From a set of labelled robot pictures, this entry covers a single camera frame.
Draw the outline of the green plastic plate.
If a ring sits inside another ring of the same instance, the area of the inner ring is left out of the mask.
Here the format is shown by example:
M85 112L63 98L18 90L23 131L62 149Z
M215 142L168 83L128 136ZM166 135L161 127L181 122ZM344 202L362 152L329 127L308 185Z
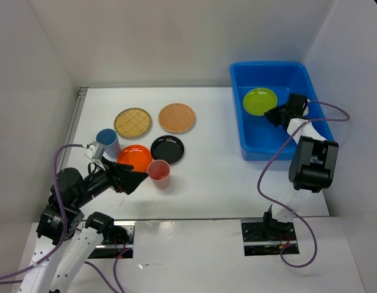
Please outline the green plastic plate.
M251 115L263 116L264 113L276 107L278 97L268 88L250 90L243 98L243 108Z

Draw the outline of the brown woven bamboo tray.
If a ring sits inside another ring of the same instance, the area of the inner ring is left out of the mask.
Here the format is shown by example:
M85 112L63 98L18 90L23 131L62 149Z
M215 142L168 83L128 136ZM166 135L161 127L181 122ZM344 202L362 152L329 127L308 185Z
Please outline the brown woven bamboo tray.
M158 115L160 126L170 133L189 131L195 124L196 115L193 109L182 103L171 103L163 107Z

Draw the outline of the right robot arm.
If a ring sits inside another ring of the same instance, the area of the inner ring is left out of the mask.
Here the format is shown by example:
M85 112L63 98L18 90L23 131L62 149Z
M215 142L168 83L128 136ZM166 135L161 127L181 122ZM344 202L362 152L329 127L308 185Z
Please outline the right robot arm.
M264 212L261 234L268 240L288 233L292 228L294 212L298 212L311 196L328 188L334 177L339 144L328 140L308 121L306 96L291 93L288 101L265 113L274 126L282 126L296 143L296 150L289 167L289 181L293 190L287 191L282 207L273 217L272 208Z

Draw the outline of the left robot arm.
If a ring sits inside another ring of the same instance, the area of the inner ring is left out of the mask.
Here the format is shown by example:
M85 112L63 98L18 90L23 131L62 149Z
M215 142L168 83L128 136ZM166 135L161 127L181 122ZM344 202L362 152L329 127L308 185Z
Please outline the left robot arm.
M59 171L37 226L32 268L25 274L19 292L67 292L99 244L115 238L127 242L127 232L116 226L112 217L101 212L85 217L81 207L107 189L129 195L147 176L131 165L106 158L90 168L86 177L76 168Z

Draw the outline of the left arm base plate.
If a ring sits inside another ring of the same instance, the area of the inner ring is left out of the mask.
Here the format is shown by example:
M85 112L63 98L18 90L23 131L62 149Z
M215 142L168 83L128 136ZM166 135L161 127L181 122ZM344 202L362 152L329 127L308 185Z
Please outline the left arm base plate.
M89 259L131 259L134 254L134 221L115 221L114 232L92 251Z

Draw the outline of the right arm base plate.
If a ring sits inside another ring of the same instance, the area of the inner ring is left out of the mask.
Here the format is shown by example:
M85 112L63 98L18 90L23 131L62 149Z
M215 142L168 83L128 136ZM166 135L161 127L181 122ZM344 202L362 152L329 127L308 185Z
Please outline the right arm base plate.
M294 225L288 223L286 230L265 230L262 221L242 220L242 239L245 256L285 255L300 253Z

